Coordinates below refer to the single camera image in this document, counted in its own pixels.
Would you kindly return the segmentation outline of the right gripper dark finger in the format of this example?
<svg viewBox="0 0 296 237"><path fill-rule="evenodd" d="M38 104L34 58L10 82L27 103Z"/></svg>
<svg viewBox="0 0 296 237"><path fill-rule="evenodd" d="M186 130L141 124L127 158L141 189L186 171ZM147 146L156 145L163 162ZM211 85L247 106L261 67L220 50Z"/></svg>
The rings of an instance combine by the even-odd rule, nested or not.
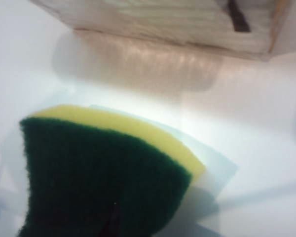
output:
<svg viewBox="0 0 296 237"><path fill-rule="evenodd" d="M121 234L121 207L119 203L114 203L111 215L107 223L107 236L119 237Z"/></svg>

